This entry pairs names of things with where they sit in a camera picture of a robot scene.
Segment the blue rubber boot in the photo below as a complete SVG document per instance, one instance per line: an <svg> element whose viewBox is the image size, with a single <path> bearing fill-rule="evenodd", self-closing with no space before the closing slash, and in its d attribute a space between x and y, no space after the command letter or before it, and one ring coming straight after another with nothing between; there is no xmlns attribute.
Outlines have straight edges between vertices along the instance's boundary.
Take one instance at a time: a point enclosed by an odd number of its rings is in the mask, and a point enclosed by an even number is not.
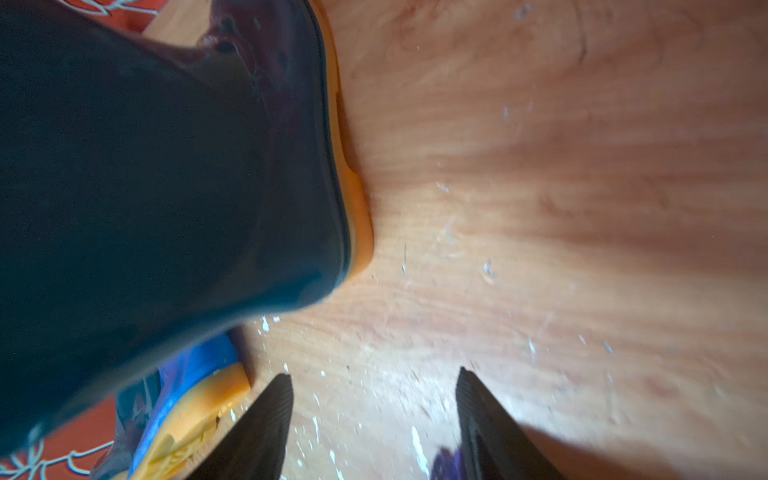
<svg viewBox="0 0 768 480"><path fill-rule="evenodd" d="M115 396L115 439L89 477L173 477L250 389L227 334L183 351Z"/></svg>

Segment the purple cloth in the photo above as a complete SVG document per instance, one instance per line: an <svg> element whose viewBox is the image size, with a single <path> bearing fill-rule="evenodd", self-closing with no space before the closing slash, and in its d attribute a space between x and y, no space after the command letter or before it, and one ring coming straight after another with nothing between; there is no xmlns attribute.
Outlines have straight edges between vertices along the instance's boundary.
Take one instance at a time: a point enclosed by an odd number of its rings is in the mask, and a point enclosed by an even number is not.
<svg viewBox="0 0 768 480"><path fill-rule="evenodd" d="M441 448L435 456L430 480L466 480L466 472L460 448Z"/></svg>

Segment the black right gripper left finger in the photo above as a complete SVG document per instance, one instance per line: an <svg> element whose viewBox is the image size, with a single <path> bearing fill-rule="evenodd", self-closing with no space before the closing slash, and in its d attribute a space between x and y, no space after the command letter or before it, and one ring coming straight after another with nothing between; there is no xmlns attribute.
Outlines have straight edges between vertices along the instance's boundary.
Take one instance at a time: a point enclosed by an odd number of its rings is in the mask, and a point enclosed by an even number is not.
<svg viewBox="0 0 768 480"><path fill-rule="evenodd" d="M291 377L276 375L188 479L280 479L293 403Z"/></svg>

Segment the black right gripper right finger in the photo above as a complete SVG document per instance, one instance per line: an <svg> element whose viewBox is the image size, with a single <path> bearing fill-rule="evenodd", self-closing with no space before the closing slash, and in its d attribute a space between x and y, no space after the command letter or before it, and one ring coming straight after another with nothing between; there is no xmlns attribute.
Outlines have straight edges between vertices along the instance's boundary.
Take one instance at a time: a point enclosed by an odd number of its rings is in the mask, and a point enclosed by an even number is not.
<svg viewBox="0 0 768 480"><path fill-rule="evenodd" d="M460 370L456 400L466 478L538 480L564 477L474 372L465 368Z"/></svg>

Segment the teal rubber boot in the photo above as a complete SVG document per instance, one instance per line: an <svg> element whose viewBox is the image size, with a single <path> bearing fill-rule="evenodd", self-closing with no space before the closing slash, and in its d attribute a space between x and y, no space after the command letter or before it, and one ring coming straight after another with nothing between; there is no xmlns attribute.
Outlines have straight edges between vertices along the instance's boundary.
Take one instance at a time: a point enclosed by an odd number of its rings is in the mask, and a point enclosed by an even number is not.
<svg viewBox="0 0 768 480"><path fill-rule="evenodd" d="M313 1L215 1L192 48L2 3L3 454L366 268L339 101Z"/></svg>

